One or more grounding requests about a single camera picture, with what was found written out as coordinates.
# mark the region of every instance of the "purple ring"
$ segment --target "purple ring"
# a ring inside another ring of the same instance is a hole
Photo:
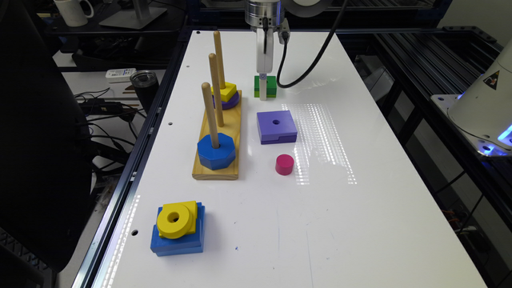
[[[231,108],[235,107],[238,104],[238,102],[240,102],[240,94],[237,91],[228,102],[222,101],[222,109],[223,110],[231,109]]]

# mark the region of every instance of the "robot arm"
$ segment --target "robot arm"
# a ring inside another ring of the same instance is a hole
[[[246,22],[256,32],[256,71],[259,73],[260,100],[266,100],[266,75],[272,72],[274,60],[274,32],[279,32],[279,42],[290,38],[290,28],[285,19],[286,7],[299,17],[312,17],[328,7],[331,0],[246,0]]]
[[[266,75],[272,72],[274,32],[279,30],[284,15],[285,11],[279,0],[246,2],[246,22],[256,32],[256,71],[259,73],[261,100],[266,100]]]
[[[461,130],[512,154],[512,41],[448,110]]]

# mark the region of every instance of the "purple square block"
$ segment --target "purple square block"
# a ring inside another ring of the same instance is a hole
[[[297,141],[297,128],[288,110],[258,112],[256,116],[261,144]]]

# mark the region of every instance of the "white table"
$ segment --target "white table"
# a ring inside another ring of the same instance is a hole
[[[255,37],[222,32],[226,80],[243,90],[239,180],[191,176],[214,52],[211,32],[193,33],[94,286],[485,287],[339,41],[304,81],[262,102],[253,98]],[[325,37],[292,33],[284,83]],[[274,71],[281,55],[276,45]],[[272,110],[291,111],[296,143],[260,145],[256,113]],[[280,154],[295,158],[291,175],[275,172]],[[189,200],[206,206],[204,252],[157,257],[157,208]]]

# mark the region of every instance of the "pink cylinder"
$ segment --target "pink cylinder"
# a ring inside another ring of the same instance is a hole
[[[294,170],[294,159],[288,154],[279,155],[275,162],[275,170],[281,175],[288,175]]]

